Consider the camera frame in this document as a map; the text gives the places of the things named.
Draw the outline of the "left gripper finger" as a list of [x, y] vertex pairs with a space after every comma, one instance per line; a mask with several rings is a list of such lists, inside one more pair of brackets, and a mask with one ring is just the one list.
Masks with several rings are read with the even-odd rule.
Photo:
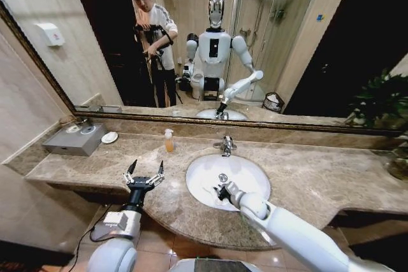
[[134, 183], [132, 175], [135, 170], [136, 163], [137, 159], [135, 159], [133, 163], [128, 167], [127, 171], [122, 174], [127, 185]]
[[164, 180], [164, 165], [163, 161], [161, 161], [157, 174], [151, 177], [149, 180], [147, 180], [147, 184], [152, 186], [158, 186], [163, 180]]

